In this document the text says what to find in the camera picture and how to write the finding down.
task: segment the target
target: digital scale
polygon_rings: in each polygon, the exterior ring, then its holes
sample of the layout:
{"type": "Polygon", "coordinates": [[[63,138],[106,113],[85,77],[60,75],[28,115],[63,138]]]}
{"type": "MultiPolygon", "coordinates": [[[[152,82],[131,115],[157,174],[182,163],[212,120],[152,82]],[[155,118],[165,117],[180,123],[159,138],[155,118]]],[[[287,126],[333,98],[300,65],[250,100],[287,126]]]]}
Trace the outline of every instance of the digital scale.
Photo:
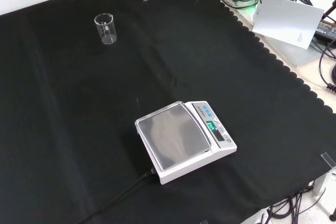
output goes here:
{"type": "Polygon", "coordinates": [[[135,125],[162,185],[237,150],[205,101],[175,102],[135,125]]]}

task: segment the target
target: scale display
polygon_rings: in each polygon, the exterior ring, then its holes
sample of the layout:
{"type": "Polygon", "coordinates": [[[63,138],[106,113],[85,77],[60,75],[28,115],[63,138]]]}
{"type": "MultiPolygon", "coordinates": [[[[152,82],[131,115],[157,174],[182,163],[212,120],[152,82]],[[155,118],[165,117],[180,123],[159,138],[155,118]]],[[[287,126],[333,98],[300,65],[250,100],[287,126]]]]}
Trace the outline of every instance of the scale display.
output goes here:
{"type": "Polygon", "coordinates": [[[206,121],[206,124],[208,125],[209,129],[214,133],[215,137],[218,141],[222,142],[225,141],[219,130],[217,129],[215,123],[213,121],[206,121]]]}

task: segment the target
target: green light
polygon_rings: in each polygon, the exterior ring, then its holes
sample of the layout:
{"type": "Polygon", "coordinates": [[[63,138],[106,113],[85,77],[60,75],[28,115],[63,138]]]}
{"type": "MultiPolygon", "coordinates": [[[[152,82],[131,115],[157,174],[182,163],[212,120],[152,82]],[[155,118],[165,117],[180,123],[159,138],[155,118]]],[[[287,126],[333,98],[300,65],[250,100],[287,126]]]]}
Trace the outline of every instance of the green light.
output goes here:
{"type": "Polygon", "coordinates": [[[210,128],[210,130],[214,131],[215,130],[215,127],[212,125],[212,122],[206,122],[210,128]]]}

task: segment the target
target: black cloth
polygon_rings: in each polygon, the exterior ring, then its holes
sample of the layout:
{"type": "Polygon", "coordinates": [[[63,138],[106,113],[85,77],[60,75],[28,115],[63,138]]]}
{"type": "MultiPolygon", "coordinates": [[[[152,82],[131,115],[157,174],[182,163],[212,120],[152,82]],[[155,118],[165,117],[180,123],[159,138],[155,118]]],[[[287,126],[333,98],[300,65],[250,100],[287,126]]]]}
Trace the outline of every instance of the black cloth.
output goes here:
{"type": "Polygon", "coordinates": [[[52,0],[1,16],[0,46],[1,223],[103,206],[152,167],[134,121],[178,100],[208,101],[237,152],[148,178],[87,223],[241,223],[336,160],[331,109],[219,0],[52,0]]]}

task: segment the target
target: white paper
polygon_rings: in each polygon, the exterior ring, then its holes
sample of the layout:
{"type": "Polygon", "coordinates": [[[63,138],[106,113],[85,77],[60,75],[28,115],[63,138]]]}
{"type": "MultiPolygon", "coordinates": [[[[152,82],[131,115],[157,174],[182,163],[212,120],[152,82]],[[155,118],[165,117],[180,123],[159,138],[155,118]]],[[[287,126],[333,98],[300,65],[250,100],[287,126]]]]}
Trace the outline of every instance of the white paper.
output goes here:
{"type": "Polygon", "coordinates": [[[307,49],[324,10],[289,0],[261,0],[253,32],[307,49]]]}

